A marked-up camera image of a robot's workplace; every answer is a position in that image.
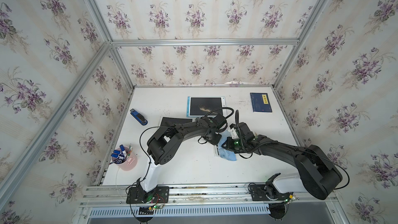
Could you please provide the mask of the light blue cloth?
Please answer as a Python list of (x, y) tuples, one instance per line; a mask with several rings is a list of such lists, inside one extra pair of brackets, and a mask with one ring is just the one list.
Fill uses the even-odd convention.
[(222, 147), (222, 145), (227, 141), (227, 138), (231, 136), (229, 131), (224, 131), (220, 135), (221, 135), (221, 139), (217, 146), (219, 156), (228, 161), (236, 161), (237, 158), (236, 158), (235, 153), (232, 151), (226, 150), (225, 148)]

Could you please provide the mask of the white drawing tablet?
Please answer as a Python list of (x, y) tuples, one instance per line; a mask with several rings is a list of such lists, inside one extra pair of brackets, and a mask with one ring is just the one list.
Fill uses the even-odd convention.
[(219, 151), (218, 151), (218, 146), (213, 146), (213, 149), (214, 149), (215, 156), (219, 157), (220, 155), (219, 155)]
[(175, 124), (186, 124), (191, 123), (193, 121), (192, 118), (177, 118), (177, 117), (161, 117), (159, 122), (159, 126), (161, 127), (171, 127)]

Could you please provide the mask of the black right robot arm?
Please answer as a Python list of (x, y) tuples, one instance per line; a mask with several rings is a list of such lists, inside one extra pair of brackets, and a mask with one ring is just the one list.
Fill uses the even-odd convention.
[(269, 200), (286, 199), (294, 192), (308, 192), (318, 200), (325, 200), (332, 191), (339, 189), (344, 169), (332, 162), (320, 147), (293, 146), (265, 135), (255, 135), (239, 121), (239, 112), (235, 113), (234, 120), (230, 125), (231, 137), (222, 145), (224, 149), (241, 156), (246, 153), (272, 157), (297, 169), (297, 176), (281, 177), (276, 173), (258, 187)]

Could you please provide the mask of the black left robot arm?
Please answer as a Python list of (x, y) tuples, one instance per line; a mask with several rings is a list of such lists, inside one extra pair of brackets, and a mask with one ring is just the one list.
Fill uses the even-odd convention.
[(221, 107), (190, 123), (153, 127), (156, 131), (144, 151), (148, 157), (148, 168), (145, 175), (133, 184), (137, 188), (138, 198), (144, 201), (148, 195), (154, 194), (160, 166), (171, 161), (182, 142), (198, 137), (205, 143), (217, 146), (221, 141), (221, 133), (227, 130), (227, 119), (233, 114), (234, 109)]

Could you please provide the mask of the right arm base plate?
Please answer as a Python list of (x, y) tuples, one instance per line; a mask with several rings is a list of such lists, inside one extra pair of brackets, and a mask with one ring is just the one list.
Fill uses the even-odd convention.
[(293, 194), (280, 193), (273, 185), (257, 185), (250, 183), (248, 191), (253, 201), (283, 201), (289, 202), (293, 199)]

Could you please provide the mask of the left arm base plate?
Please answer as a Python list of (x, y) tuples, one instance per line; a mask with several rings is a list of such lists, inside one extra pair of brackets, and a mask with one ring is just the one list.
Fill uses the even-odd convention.
[(128, 189), (126, 204), (156, 204), (168, 203), (170, 187), (157, 186), (152, 191), (146, 192), (141, 185)]

